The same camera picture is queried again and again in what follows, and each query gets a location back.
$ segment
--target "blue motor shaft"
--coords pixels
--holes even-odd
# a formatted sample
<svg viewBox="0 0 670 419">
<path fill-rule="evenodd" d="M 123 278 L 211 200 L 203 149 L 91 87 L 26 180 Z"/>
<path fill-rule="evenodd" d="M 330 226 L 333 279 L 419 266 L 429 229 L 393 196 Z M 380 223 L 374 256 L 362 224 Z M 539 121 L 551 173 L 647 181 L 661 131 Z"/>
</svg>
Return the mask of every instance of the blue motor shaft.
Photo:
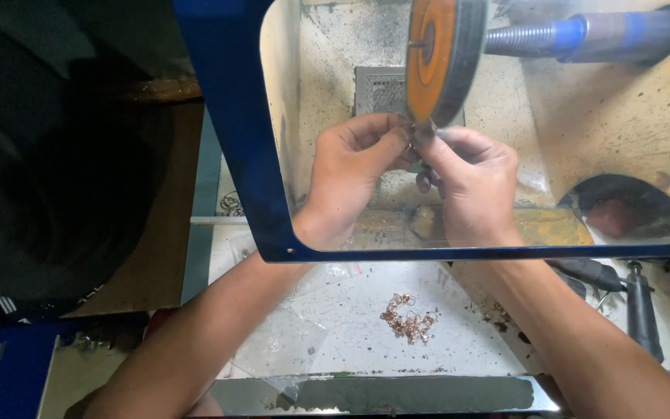
<svg viewBox="0 0 670 419">
<path fill-rule="evenodd" d="M 490 29 L 485 53 L 560 62 L 656 63 L 670 54 L 670 7 Z"/>
</svg>

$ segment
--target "forearm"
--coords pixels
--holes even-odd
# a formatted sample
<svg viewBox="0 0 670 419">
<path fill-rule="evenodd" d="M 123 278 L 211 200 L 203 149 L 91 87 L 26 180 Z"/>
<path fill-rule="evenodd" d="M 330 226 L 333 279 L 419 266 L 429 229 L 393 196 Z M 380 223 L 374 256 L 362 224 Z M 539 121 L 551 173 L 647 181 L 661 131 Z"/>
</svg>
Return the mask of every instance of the forearm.
<svg viewBox="0 0 670 419">
<path fill-rule="evenodd" d="M 252 330 L 311 265 L 273 265 L 258 252 L 178 310 L 116 371 L 87 417 L 181 417 Z"/>
<path fill-rule="evenodd" d="M 475 262 L 579 417 L 670 417 L 670 374 L 541 260 Z"/>
</svg>

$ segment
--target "plastic wrap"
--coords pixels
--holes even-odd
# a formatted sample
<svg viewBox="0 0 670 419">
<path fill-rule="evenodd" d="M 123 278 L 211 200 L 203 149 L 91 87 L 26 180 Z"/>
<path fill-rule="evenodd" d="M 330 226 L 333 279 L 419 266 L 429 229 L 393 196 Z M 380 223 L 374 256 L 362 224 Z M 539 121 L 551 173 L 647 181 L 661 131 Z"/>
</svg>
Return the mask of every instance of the plastic wrap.
<svg viewBox="0 0 670 419">
<path fill-rule="evenodd" d="M 229 239 L 229 244 L 231 246 L 231 252 L 235 258 L 235 265 L 257 249 L 251 233 L 237 235 L 236 237 Z M 284 300 L 301 297 L 302 295 L 354 277 L 360 273 L 361 270 L 358 263 L 319 264 L 304 275 L 291 292 L 286 294 Z"/>
<path fill-rule="evenodd" d="M 327 335 L 319 324 L 278 307 L 240 346 L 231 363 L 296 400 Z"/>
</svg>

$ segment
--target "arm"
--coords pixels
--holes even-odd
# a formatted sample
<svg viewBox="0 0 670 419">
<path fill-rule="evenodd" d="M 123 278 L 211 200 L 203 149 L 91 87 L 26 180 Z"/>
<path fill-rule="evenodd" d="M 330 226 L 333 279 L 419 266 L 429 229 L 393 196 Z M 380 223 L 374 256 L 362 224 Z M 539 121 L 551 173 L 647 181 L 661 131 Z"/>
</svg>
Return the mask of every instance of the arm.
<svg viewBox="0 0 670 419">
<path fill-rule="evenodd" d="M 336 248 L 353 230 L 376 180 L 417 158 L 396 115 L 359 116 L 317 139 L 309 198 L 293 219 L 314 248 Z M 186 414 L 253 329 L 311 265 L 267 264 L 258 252 L 178 310 L 126 359 L 87 410 L 88 418 Z"/>
<path fill-rule="evenodd" d="M 453 246 L 523 246 L 511 217 L 516 153 L 476 131 L 451 127 L 418 143 L 433 169 Z M 670 417 L 670 374 L 575 294 L 541 260 L 474 262 L 486 286 L 534 344 L 579 417 Z"/>
</svg>

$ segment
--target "orange polishing wheel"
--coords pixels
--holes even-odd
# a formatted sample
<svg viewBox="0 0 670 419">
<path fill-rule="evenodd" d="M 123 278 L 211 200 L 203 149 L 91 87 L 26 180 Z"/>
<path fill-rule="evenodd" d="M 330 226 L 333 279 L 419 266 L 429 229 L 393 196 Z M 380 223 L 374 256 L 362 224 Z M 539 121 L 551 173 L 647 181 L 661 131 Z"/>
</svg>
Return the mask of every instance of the orange polishing wheel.
<svg viewBox="0 0 670 419">
<path fill-rule="evenodd" d="M 413 0 L 405 68 L 415 122 L 449 125 L 469 93 L 485 42 L 487 0 Z"/>
</svg>

